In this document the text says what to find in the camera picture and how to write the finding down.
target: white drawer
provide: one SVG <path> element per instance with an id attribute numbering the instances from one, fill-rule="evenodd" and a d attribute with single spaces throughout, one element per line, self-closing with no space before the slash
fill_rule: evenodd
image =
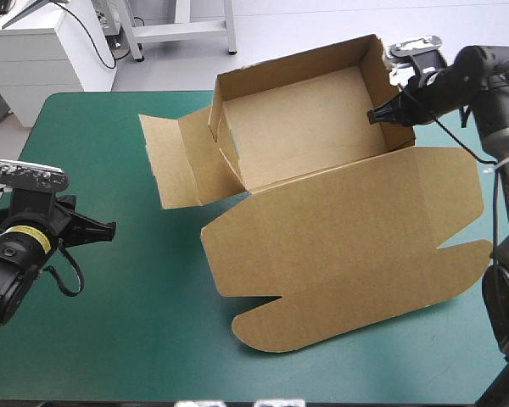
<path id="1" fill-rule="evenodd" d="M 82 91 L 81 85 L 0 86 L 0 94 L 24 127 L 34 126 L 49 96 Z"/>
<path id="2" fill-rule="evenodd" d="M 68 59 L 56 34 L 0 36 L 0 62 Z"/>
<path id="3" fill-rule="evenodd" d="M 76 85 L 70 61 L 0 62 L 0 86 Z"/>

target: white cabinet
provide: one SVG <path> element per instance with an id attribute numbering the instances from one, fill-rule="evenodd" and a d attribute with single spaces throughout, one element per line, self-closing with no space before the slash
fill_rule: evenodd
<path id="1" fill-rule="evenodd" d="M 0 94 L 21 124 L 32 127 L 49 96 L 110 91 L 116 69 L 103 66 L 86 32 L 55 4 L 2 30 L 28 2 L 17 0 L 0 18 Z M 91 0 L 71 0 L 66 7 L 87 27 L 106 64 L 113 65 Z"/>

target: white table frame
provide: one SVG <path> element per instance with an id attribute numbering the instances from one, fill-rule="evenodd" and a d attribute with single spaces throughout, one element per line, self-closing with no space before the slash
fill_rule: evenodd
<path id="1" fill-rule="evenodd" d="M 199 21 L 190 20 L 190 0 L 176 0 L 176 15 L 173 24 L 136 26 L 128 0 L 117 0 L 115 5 L 132 57 L 142 62 L 141 44 L 145 42 L 168 42 L 208 38 L 213 36 L 228 37 L 228 53 L 238 52 L 232 0 L 223 0 L 224 20 Z"/>

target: yellow label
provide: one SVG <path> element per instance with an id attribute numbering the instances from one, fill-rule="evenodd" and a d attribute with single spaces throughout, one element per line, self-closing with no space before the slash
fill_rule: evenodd
<path id="1" fill-rule="evenodd" d="M 38 231 L 35 227 L 17 225 L 10 227 L 4 233 L 10 233 L 11 231 L 17 231 L 18 233 L 24 233 L 30 237 L 34 237 L 42 245 L 45 254 L 49 253 L 51 250 L 51 242 L 49 242 L 48 237 Z"/>

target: screw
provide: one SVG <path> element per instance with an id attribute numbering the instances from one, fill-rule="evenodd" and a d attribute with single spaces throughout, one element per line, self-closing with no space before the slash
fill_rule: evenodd
<path id="1" fill-rule="evenodd" d="M 14 257 L 17 254 L 17 250 L 14 248 L 5 248 L 2 253 L 6 257 Z"/>

